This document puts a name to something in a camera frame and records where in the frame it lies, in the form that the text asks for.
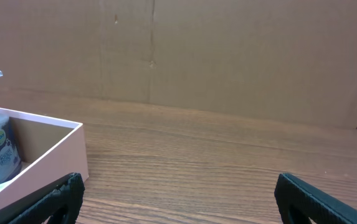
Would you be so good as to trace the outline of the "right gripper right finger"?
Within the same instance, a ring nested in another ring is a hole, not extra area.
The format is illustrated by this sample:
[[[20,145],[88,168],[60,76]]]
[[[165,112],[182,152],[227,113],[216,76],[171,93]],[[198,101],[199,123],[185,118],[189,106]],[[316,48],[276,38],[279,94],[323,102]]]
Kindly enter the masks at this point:
[[[357,224],[357,210],[304,182],[279,175],[274,196],[283,223]]]

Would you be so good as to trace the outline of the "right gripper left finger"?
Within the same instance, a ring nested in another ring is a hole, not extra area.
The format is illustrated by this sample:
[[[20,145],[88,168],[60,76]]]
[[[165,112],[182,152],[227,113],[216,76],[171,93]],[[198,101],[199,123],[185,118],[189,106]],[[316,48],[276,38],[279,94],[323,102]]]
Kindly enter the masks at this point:
[[[84,191],[81,174],[69,173],[0,209],[0,223],[74,224]]]

